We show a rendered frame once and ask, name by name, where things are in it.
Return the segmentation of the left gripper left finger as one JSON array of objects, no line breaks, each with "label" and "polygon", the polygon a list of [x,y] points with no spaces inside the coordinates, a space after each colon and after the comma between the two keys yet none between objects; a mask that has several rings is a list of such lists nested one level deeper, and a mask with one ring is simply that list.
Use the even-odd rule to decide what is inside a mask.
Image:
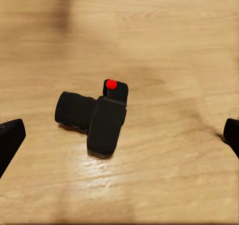
[{"label": "left gripper left finger", "polygon": [[26,138],[21,118],[0,124],[0,178]]}]

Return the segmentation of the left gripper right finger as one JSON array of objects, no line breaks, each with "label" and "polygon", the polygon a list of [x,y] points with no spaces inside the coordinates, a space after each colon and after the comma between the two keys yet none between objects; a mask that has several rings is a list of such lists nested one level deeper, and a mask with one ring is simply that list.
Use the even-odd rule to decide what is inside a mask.
[{"label": "left gripper right finger", "polygon": [[239,158],[239,120],[228,118],[224,127],[223,136]]}]

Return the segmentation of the digital camera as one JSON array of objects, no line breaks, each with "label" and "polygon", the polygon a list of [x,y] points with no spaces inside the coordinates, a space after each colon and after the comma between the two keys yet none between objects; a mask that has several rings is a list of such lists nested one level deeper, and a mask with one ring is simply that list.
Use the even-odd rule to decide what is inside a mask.
[{"label": "digital camera", "polygon": [[98,99],[64,91],[57,103],[55,121],[86,130],[90,155],[110,158],[116,147],[126,117],[128,86],[107,79],[103,96]]}]

